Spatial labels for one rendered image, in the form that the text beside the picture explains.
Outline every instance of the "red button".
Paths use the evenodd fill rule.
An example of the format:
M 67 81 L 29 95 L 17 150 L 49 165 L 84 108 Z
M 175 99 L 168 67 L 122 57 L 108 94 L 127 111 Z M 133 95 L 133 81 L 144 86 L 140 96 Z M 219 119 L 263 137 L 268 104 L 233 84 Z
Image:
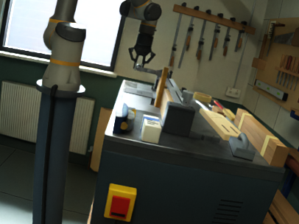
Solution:
M 110 216 L 121 219 L 127 218 L 127 211 L 129 210 L 130 198 L 113 196 L 110 209 Z

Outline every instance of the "emergency stop button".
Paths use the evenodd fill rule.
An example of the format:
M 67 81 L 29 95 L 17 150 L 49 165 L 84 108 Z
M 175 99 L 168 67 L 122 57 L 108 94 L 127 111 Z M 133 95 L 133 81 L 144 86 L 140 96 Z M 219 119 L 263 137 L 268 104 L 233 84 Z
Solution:
M 130 222 L 135 205 L 137 189 L 111 183 L 104 217 Z

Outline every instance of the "window sill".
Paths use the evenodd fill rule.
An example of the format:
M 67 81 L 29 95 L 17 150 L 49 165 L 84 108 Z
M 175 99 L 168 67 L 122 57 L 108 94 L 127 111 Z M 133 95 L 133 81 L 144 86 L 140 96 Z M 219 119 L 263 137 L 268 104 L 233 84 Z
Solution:
M 48 59 L 43 59 L 43 58 L 39 58 L 39 57 L 31 57 L 31 56 L 26 56 L 26 55 L 20 55 L 20 54 L 15 54 L 15 53 L 10 53 L 10 52 L 2 52 L 0 51 L 0 56 L 2 57 L 11 57 L 11 58 L 15 58 L 15 59 L 20 59 L 20 60 L 28 60 L 28 61 L 32 61 L 32 62 L 36 62 L 36 63 L 42 63 L 42 64 L 49 64 Z M 104 71 L 104 70 L 100 70 L 100 69 L 94 69 L 94 68 L 90 68 L 90 67 L 85 67 L 85 66 L 80 66 L 80 71 L 84 71 L 84 72 L 88 72 L 88 73 L 92 73 L 92 74 L 99 74 L 99 75 L 103 75 L 106 77 L 111 77 L 111 78 L 116 78 L 117 74 L 111 71 Z

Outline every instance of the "floor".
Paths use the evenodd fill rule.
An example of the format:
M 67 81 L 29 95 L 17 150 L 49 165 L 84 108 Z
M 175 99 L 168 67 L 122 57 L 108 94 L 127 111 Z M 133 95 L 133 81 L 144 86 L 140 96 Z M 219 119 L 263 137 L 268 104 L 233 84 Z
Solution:
M 32 224 L 35 154 L 0 145 L 0 223 Z M 96 173 L 68 164 L 63 224 L 87 223 Z

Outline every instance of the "white radiator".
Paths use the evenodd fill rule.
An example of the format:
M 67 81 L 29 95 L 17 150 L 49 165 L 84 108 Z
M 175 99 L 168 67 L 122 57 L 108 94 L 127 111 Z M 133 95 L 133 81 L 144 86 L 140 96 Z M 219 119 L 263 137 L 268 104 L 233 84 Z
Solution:
M 77 99 L 69 151 L 86 154 L 94 99 Z M 35 86 L 2 82 L 0 102 L 0 134 L 36 143 L 41 92 Z

